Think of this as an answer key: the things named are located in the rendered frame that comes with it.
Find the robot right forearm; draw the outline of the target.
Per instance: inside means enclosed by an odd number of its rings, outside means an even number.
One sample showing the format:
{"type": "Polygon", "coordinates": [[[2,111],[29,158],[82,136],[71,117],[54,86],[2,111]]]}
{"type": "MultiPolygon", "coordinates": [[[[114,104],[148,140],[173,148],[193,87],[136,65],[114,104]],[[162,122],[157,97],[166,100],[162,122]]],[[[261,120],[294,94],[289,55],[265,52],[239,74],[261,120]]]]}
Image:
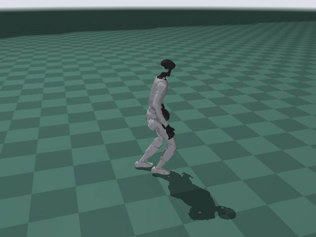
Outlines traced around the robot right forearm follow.
{"type": "Polygon", "coordinates": [[[163,124],[165,127],[167,127],[168,126],[168,122],[165,120],[165,118],[164,118],[164,116],[162,114],[160,104],[156,104],[155,105],[155,109],[156,109],[155,115],[157,116],[159,123],[161,125],[163,124]]]}

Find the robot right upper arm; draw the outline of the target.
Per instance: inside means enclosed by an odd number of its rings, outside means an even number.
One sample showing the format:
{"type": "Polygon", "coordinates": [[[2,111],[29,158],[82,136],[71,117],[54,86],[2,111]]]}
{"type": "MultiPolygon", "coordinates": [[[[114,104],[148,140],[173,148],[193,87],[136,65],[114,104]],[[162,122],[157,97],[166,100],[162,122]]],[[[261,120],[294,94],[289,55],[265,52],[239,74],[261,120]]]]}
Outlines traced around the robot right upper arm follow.
{"type": "Polygon", "coordinates": [[[159,101],[161,100],[165,89],[166,89],[165,83],[159,82],[159,84],[157,85],[156,94],[155,94],[155,97],[154,97],[154,100],[153,100],[153,103],[152,103],[152,109],[153,110],[156,110],[155,109],[155,105],[159,104],[159,101]]]}

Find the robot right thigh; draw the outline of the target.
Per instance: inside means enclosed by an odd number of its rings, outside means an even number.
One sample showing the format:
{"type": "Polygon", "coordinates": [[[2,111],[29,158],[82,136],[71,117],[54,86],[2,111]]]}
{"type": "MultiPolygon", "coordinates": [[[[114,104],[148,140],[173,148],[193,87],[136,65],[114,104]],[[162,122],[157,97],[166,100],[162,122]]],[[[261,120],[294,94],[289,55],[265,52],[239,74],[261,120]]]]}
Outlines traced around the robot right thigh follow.
{"type": "Polygon", "coordinates": [[[172,144],[176,148],[176,142],[175,142],[174,137],[172,137],[170,140],[168,140],[169,137],[166,133],[166,129],[164,129],[162,127],[162,125],[159,123],[157,118],[155,118],[155,119],[149,118],[148,122],[149,122],[148,127],[150,130],[154,131],[158,128],[157,132],[159,132],[159,135],[162,136],[166,141],[168,141],[166,147],[168,147],[168,145],[172,144]]]}

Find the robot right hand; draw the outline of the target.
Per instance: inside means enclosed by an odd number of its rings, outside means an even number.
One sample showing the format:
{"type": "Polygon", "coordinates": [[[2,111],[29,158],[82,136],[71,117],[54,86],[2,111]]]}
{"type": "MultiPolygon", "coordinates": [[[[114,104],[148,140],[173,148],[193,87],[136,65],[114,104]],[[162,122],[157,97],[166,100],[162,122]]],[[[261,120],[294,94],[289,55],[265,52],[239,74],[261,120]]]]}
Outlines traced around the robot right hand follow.
{"type": "Polygon", "coordinates": [[[165,127],[165,126],[162,124],[162,127],[163,127],[164,129],[166,129],[166,133],[167,133],[167,135],[168,135],[168,137],[169,137],[168,140],[170,140],[170,139],[175,135],[175,133],[173,132],[175,129],[172,128],[171,126],[169,126],[169,124],[168,124],[167,127],[165,127]]]}

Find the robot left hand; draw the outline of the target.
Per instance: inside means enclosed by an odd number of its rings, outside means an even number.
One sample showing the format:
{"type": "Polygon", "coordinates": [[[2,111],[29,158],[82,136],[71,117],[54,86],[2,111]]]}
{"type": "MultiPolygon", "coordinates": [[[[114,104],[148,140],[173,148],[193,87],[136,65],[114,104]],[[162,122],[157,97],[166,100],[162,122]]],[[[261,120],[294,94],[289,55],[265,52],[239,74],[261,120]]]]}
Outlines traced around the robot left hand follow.
{"type": "Polygon", "coordinates": [[[161,106],[162,106],[162,108],[161,108],[162,114],[163,114],[165,120],[167,121],[167,120],[169,120],[170,113],[165,109],[165,106],[163,103],[161,104],[161,106]]]}

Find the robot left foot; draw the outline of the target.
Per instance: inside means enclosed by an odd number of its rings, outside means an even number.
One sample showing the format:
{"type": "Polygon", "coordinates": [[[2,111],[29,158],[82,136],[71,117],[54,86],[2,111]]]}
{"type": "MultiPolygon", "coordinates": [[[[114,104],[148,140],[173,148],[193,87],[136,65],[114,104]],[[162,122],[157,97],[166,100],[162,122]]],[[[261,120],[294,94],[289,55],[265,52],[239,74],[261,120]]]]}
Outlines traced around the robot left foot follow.
{"type": "Polygon", "coordinates": [[[150,163],[150,162],[143,162],[143,163],[139,163],[139,161],[137,161],[135,163],[135,167],[152,167],[153,166],[153,163],[150,163]]]}

